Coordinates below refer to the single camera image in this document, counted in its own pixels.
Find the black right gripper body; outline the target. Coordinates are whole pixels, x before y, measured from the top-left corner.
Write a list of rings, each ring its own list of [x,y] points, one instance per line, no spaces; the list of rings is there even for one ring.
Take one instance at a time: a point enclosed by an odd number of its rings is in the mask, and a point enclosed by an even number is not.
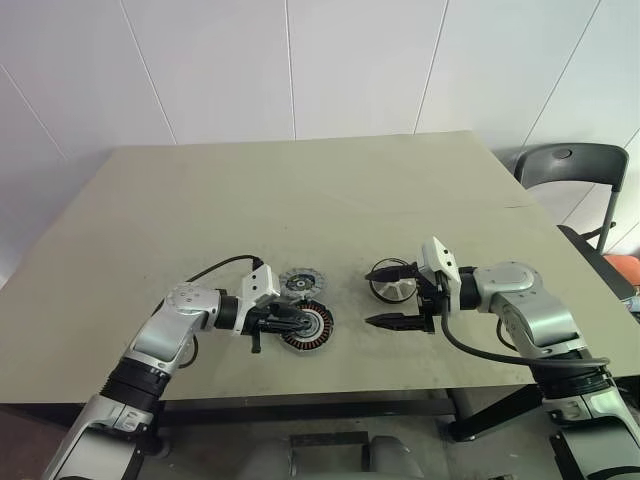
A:
[[[419,329],[435,334],[434,318],[441,314],[443,290],[438,277],[428,278],[426,274],[416,271],[416,300],[418,306]]]

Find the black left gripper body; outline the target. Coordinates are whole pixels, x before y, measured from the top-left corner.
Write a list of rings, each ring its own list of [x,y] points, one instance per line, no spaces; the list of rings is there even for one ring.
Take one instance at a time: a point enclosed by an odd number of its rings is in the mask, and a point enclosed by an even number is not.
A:
[[[251,352],[261,352],[261,334],[279,335],[277,321],[280,307],[271,303],[266,307],[254,307],[247,314],[247,334],[251,338]]]

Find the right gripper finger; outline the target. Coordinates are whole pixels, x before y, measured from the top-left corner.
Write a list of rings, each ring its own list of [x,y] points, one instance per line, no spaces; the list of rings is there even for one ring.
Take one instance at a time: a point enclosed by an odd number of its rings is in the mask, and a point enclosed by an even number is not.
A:
[[[415,279],[417,275],[415,264],[401,264],[374,269],[366,275],[366,279],[370,282],[394,283],[403,279]]]
[[[387,330],[424,330],[425,321],[421,315],[405,315],[403,313],[384,313],[371,316],[365,322],[376,328]]]

